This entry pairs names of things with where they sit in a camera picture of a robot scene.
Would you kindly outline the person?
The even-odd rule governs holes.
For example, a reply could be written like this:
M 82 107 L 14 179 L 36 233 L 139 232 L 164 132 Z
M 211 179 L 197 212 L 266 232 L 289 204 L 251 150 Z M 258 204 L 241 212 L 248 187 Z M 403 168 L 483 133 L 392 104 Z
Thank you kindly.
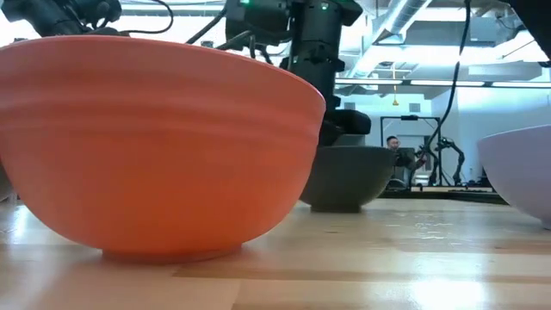
M 408 153 L 400 147 L 400 141 L 396 136 L 388 136 L 386 139 L 387 149 L 393 151 L 395 162 L 393 167 L 393 178 L 410 185 L 414 172 L 421 168 L 427 161 L 425 153 L 417 158 L 414 153 Z

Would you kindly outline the lavender bowl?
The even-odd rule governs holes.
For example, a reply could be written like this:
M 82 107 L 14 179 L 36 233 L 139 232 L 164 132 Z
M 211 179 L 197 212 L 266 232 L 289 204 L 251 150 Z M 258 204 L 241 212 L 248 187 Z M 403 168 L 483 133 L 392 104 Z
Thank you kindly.
M 551 124 L 488 135 L 477 149 L 497 193 L 551 231 Z

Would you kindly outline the ceiling light strip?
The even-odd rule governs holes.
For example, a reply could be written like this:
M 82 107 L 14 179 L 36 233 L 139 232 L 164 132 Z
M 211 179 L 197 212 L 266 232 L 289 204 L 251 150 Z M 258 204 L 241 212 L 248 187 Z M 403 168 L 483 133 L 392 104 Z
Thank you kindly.
M 410 85 L 416 86 L 438 86 L 438 87 L 451 87 L 453 85 L 457 87 L 483 87 L 486 82 L 482 81 L 456 81 L 453 80 L 411 80 Z
M 548 89 L 551 90 L 551 82 L 492 82 L 493 88 L 512 89 Z
M 335 84 L 342 85 L 400 85 L 401 79 L 359 79 L 359 78 L 336 78 Z

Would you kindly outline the large orange-red bowl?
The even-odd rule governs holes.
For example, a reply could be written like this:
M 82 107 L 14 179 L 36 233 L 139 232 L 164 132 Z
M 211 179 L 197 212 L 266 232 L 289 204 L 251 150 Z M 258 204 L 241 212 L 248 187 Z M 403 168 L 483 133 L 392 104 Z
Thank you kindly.
M 105 257 L 183 261 L 277 226 L 325 100 L 273 65 L 119 36 L 0 47 L 0 162 L 31 213 Z

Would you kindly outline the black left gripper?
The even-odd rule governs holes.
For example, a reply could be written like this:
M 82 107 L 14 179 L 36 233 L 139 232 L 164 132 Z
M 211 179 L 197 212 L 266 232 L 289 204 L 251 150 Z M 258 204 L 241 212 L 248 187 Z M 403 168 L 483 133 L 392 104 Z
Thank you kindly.
M 334 95 L 334 89 L 336 74 L 344 70 L 342 60 L 295 56 L 284 58 L 279 67 L 304 79 L 317 89 L 325 99 L 327 109 L 336 109 L 340 106 L 340 99 Z

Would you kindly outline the dark green bowl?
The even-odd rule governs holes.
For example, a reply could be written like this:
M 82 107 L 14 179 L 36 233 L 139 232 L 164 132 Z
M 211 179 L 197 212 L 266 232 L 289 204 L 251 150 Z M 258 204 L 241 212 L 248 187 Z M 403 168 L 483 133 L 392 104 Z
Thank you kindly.
M 384 191 L 394 164 L 394 152 L 383 147 L 321 147 L 300 200 L 317 213 L 360 213 Z

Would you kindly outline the black background table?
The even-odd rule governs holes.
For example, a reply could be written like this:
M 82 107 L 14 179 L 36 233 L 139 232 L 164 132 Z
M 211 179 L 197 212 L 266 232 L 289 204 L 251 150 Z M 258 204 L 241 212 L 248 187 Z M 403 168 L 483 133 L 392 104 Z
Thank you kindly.
M 491 189 L 465 189 L 450 187 L 414 187 L 411 189 L 388 189 L 379 195 L 382 199 L 450 200 L 508 205 L 497 192 Z

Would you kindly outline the black metal frame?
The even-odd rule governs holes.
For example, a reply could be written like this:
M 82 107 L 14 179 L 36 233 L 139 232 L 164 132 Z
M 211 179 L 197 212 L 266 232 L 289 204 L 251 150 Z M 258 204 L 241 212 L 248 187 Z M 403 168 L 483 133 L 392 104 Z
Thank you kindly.
M 443 186 L 443 168 L 441 165 L 442 152 L 441 151 L 434 152 L 434 150 L 430 146 L 433 140 L 436 140 L 436 142 L 438 142 L 442 138 L 442 129 L 441 129 L 441 125 L 443 123 L 442 119 L 440 117 L 435 117 L 435 116 L 418 116 L 418 115 L 381 116 L 379 121 L 381 146 L 384 146 L 386 144 L 386 142 L 383 140 L 384 132 L 386 130 L 386 127 L 384 124 L 385 119 L 400 120 L 400 121 L 432 120 L 436 123 L 436 125 L 433 127 L 434 137 L 426 140 L 425 143 L 420 146 L 420 149 L 422 153 L 428 154 L 431 158 L 433 158 L 433 167 L 429 177 L 429 185 Z

